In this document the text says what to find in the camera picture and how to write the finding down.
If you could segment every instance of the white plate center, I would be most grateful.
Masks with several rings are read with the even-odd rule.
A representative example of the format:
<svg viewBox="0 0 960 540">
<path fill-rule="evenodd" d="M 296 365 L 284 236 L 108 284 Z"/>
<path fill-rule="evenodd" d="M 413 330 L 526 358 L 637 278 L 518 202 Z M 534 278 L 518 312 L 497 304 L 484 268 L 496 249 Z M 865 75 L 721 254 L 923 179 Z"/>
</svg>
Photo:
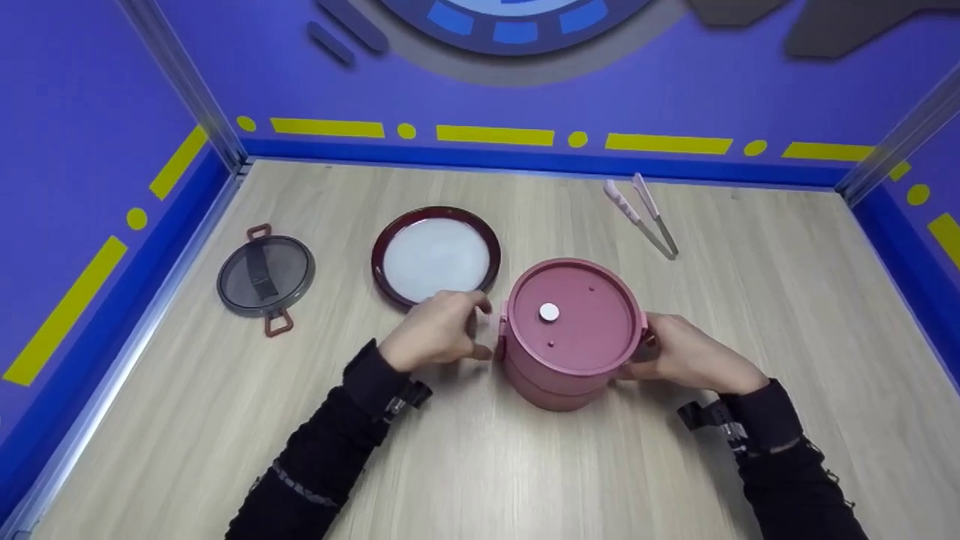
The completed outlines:
<svg viewBox="0 0 960 540">
<path fill-rule="evenodd" d="M 474 290 L 490 266 L 487 244 L 473 227 L 447 218 L 418 221 L 387 245 L 383 272 L 400 296 L 417 304 L 441 290 Z"/>
</svg>

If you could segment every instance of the metal tongs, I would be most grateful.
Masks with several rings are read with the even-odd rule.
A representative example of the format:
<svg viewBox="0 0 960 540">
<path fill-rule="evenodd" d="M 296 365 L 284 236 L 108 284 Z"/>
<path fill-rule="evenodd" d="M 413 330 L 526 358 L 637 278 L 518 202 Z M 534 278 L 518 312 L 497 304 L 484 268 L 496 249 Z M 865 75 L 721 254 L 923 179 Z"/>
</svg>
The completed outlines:
<svg viewBox="0 0 960 540">
<path fill-rule="evenodd" d="M 674 260 L 677 258 L 677 255 L 680 254 L 680 251 L 677 249 L 677 244 L 673 241 L 673 236 L 670 235 L 670 231 L 667 230 L 666 225 L 663 223 L 660 210 L 657 209 L 657 203 L 654 202 L 654 198 L 650 195 L 650 190 L 647 189 L 647 183 L 643 181 L 640 173 L 634 174 L 631 185 L 636 190 L 636 193 L 639 194 L 640 200 L 643 201 L 643 205 L 647 208 L 647 211 L 654 218 L 654 223 L 657 224 L 657 228 L 660 229 L 660 233 L 663 234 L 666 246 L 664 246 L 663 242 L 660 242 L 660 239 L 654 236 L 653 232 L 640 220 L 640 214 L 636 213 L 636 210 L 630 205 L 627 198 L 616 188 L 613 180 L 604 182 L 603 192 L 606 193 L 607 197 L 623 212 L 623 215 L 627 216 L 627 219 L 640 229 L 640 232 L 650 240 L 650 243 L 660 250 L 664 257 L 668 260 Z"/>
</svg>

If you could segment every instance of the left hand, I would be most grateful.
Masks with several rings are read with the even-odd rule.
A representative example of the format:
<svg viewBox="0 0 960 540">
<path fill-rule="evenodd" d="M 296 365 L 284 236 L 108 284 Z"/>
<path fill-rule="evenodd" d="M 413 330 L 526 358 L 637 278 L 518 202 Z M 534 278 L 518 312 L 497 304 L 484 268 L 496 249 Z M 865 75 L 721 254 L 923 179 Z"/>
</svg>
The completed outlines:
<svg viewBox="0 0 960 540">
<path fill-rule="evenodd" d="M 489 360 L 493 351 L 467 334 L 467 320 L 478 307 L 484 313 L 492 311 L 490 299 L 481 291 L 440 291 L 407 313 L 380 343 L 380 354 L 401 373 L 465 357 Z"/>
</svg>

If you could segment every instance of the yellow stripe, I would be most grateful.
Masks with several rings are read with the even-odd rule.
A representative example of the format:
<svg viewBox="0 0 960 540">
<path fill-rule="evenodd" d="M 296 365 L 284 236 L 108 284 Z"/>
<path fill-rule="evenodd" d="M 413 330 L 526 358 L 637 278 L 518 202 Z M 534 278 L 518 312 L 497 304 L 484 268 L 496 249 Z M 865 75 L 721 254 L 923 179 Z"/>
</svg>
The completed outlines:
<svg viewBox="0 0 960 540">
<path fill-rule="evenodd" d="M 3 374 L 4 380 L 30 386 L 125 253 L 127 246 L 116 236 L 111 236 L 104 242 L 97 255 Z"/>
<path fill-rule="evenodd" d="M 380 122 L 271 118 L 270 123 L 274 125 L 274 131 L 279 134 L 384 137 L 383 124 Z"/>
<path fill-rule="evenodd" d="M 609 134 L 607 150 L 640 152 L 673 152 L 678 154 L 715 154 L 723 156 L 733 144 L 731 138 L 706 136 L 669 136 L 641 134 Z"/>
<path fill-rule="evenodd" d="M 960 225 L 957 225 L 953 216 L 948 213 L 942 214 L 926 227 L 940 243 L 940 247 L 947 252 L 947 257 L 950 257 L 957 270 L 960 270 Z"/>
<path fill-rule="evenodd" d="M 910 163 L 901 161 L 896 167 L 894 167 L 894 170 L 890 171 L 890 178 L 896 182 L 897 180 L 903 178 L 903 175 L 908 172 L 910 172 Z"/>
<path fill-rule="evenodd" d="M 157 199 L 163 200 L 173 190 L 174 186 L 186 172 L 193 158 L 200 154 L 200 149 L 206 143 L 206 132 L 204 128 L 197 126 L 186 136 L 180 148 L 170 157 L 166 165 L 160 169 L 153 182 L 150 182 L 150 190 L 153 191 Z"/>
<path fill-rule="evenodd" d="M 782 156 L 794 160 L 863 161 L 873 151 L 873 146 L 859 144 L 791 142 Z"/>
<path fill-rule="evenodd" d="M 439 125 L 437 126 L 437 140 L 449 142 L 522 144 L 525 146 L 553 146 L 553 130 Z"/>
</svg>

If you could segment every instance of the metal frame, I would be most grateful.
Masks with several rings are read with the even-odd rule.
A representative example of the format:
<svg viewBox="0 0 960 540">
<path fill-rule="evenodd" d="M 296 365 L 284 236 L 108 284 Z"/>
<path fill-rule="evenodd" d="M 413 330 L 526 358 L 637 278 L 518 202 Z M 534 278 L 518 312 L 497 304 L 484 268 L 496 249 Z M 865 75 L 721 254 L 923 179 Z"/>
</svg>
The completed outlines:
<svg viewBox="0 0 960 540">
<path fill-rule="evenodd" d="M 180 99 L 204 128 L 210 145 L 227 169 L 231 173 L 240 170 L 247 159 L 247 151 L 163 11 L 154 0 L 117 0 L 117 4 L 127 14 Z"/>
<path fill-rule="evenodd" d="M 50 460 L 43 467 L 40 475 L 27 495 L 16 506 L 6 523 L 0 527 L 0 538 L 29 538 L 30 533 L 40 518 L 50 508 L 50 504 L 63 487 L 67 477 L 73 470 L 80 455 L 84 452 L 87 443 L 93 437 L 94 431 L 107 415 L 107 411 L 120 388 L 140 359 L 150 338 L 153 337 L 156 327 L 163 319 L 171 302 L 177 294 L 180 283 L 186 276 L 187 270 L 193 264 L 207 239 L 213 233 L 220 218 L 227 211 L 233 195 L 236 194 L 246 176 L 249 167 L 244 166 L 237 174 L 233 174 L 217 194 L 213 205 L 204 215 L 203 221 L 190 236 L 183 252 L 174 262 L 170 274 L 163 280 L 153 300 L 133 328 L 127 341 L 110 364 L 104 377 L 97 384 L 89 401 L 74 420 L 70 431 L 63 437 Z"/>
<path fill-rule="evenodd" d="M 840 181 L 836 190 L 851 207 L 960 112 L 960 62 L 930 90 L 865 160 Z"/>
</svg>

